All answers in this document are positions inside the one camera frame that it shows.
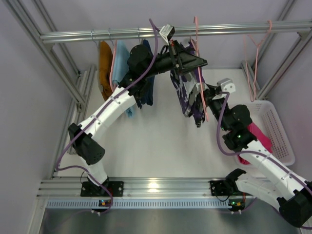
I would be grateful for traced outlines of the pink trousers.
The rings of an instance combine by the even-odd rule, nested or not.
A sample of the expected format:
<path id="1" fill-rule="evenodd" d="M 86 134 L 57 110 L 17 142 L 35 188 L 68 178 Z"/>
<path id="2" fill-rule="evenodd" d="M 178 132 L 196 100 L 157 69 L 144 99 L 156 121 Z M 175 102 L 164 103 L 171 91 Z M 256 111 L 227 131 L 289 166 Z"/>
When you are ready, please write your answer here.
<path id="1" fill-rule="evenodd" d="M 265 149 L 272 153 L 272 143 L 271 140 L 261 131 L 261 129 L 255 124 L 251 123 L 247 126 L 247 129 L 256 136 L 256 138 L 262 143 Z"/>

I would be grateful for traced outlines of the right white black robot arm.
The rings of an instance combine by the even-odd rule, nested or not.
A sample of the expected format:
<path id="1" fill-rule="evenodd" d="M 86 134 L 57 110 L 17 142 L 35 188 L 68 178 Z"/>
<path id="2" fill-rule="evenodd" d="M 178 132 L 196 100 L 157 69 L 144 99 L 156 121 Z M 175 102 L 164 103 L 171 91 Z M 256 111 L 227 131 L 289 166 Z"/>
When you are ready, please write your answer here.
<path id="1" fill-rule="evenodd" d="M 225 178 L 230 192 L 247 193 L 268 203 L 294 227 L 305 229 L 312 216 L 312 183 L 292 172 L 270 153 L 248 130 L 250 111 L 246 105 L 229 108 L 229 89 L 209 86 L 203 93 L 205 108 L 217 119 L 216 141 L 226 156 L 240 156 L 256 167 L 268 180 L 264 182 L 235 169 Z"/>

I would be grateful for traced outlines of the pink wire hanger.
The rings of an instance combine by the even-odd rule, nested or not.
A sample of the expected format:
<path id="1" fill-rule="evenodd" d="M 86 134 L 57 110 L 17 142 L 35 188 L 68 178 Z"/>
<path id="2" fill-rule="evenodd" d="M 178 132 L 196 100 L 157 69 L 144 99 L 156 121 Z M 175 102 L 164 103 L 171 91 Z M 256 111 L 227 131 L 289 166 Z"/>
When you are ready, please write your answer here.
<path id="1" fill-rule="evenodd" d="M 199 30 L 199 25 L 198 25 L 198 17 L 194 16 L 194 21 L 193 23 L 195 24 L 195 39 L 190 38 L 190 41 L 193 45 L 193 48 L 195 49 L 195 54 L 197 57 L 199 57 L 199 46 L 198 46 L 198 30 Z M 209 116 L 207 113 L 207 107 L 206 107 L 206 102 L 204 98 L 204 89 L 203 89 L 203 81 L 202 81 L 202 73 L 201 69 L 198 67 L 197 68 L 198 76 L 199 76 L 199 83 L 200 83 L 200 95 L 201 95 L 201 101 L 202 101 L 202 106 L 204 110 L 204 116 L 205 116 L 205 121 L 209 121 Z"/>
<path id="2" fill-rule="evenodd" d="M 246 75 L 247 75 L 247 83 L 248 83 L 248 88 L 249 88 L 249 95 L 250 95 L 250 101 L 254 102 L 256 100 L 256 82 L 257 82 L 257 69 L 258 69 L 258 58 L 259 58 L 259 50 L 262 46 L 262 44 L 264 43 L 265 39 L 269 36 L 269 34 L 272 31 L 272 21 L 268 20 L 267 23 L 269 24 L 269 28 L 265 34 L 265 36 L 263 37 L 263 39 L 260 42 L 256 42 L 254 40 L 254 38 L 252 37 L 252 35 L 247 35 L 251 41 L 253 42 L 253 44 L 256 46 L 256 56 L 255 56 L 255 68 L 254 68 L 254 80 L 252 82 L 251 85 L 251 73 L 248 71 L 247 68 L 247 42 L 246 42 L 246 35 L 243 36 L 243 51 L 244 51 L 244 65 L 246 68 Z"/>

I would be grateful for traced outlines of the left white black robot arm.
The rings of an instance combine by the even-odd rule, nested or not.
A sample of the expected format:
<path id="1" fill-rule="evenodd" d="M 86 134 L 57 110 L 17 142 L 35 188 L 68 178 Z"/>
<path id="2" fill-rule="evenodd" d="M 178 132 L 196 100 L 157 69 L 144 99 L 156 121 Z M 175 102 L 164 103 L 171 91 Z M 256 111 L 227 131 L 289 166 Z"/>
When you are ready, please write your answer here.
<path id="1" fill-rule="evenodd" d="M 98 140 L 121 114 L 141 101 L 151 85 L 149 78 L 168 71 L 186 75 L 207 64 L 192 45 L 184 47 L 177 40 L 165 45 L 161 53 L 152 53 L 144 44 L 132 48 L 126 73 L 112 95 L 88 119 L 68 128 L 72 146 L 88 175 L 88 190 L 96 196 L 109 194 L 109 177 L 102 164 L 105 149 Z"/>

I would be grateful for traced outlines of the purple camouflage trousers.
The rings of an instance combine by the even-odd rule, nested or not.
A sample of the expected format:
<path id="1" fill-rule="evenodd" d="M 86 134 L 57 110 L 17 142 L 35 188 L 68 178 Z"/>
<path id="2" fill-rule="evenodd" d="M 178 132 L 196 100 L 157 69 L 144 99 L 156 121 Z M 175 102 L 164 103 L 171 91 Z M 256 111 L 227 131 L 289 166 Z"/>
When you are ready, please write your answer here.
<path id="1" fill-rule="evenodd" d="M 205 121 L 204 110 L 200 95 L 200 83 L 197 69 L 184 75 L 177 75 L 174 70 L 170 71 L 171 82 L 177 93 L 177 97 L 185 117 L 193 117 L 199 128 Z M 207 89 L 202 75 L 203 89 Z"/>

